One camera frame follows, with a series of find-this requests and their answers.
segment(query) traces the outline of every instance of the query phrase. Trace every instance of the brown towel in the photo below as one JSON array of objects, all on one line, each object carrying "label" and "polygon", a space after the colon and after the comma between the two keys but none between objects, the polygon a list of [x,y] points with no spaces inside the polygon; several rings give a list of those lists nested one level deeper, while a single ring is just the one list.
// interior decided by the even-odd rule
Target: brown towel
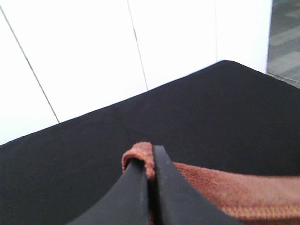
[{"label": "brown towel", "polygon": [[[155,178],[152,145],[135,144],[122,158],[145,162],[148,179]],[[174,163],[184,178],[226,214],[247,224],[300,225],[300,176],[254,176]]]}]

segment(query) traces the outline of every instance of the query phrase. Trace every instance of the gray floor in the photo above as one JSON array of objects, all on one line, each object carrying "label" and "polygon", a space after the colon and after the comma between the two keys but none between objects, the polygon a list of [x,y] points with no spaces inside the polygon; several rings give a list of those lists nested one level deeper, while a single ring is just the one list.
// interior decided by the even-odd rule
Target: gray floor
[{"label": "gray floor", "polygon": [[300,0],[273,0],[267,68],[300,88]]}]

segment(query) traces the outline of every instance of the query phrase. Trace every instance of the black surface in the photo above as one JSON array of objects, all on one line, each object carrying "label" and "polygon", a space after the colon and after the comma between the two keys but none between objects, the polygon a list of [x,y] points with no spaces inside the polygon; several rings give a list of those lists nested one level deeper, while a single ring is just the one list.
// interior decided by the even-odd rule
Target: black surface
[{"label": "black surface", "polygon": [[148,183],[143,166],[132,159],[112,189],[67,225],[148,225]]},{"label": "black surface", "polygon": [[0,223],[64,224],[121,176],[135,142],[172,160],[300,175],[300,90],[231,61],[0,146]]},{"label": "black surface", "polygon": [[153,154],[163,225],[243,225],[201,196],[177,170],[163,146],[154,145]]}]

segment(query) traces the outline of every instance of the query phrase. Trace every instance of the white wall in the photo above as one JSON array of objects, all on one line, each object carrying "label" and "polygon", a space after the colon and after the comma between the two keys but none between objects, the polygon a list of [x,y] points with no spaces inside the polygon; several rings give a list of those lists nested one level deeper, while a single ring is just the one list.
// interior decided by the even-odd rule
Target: white wall
[{"label": "white wall", "polygon": [[[216,61],[265,71],[271,0],[129,0],[149,89]],[[126,0],[1,0],[60,121],[145,92]],[[0,15],[0,144],[57,123]]]}]

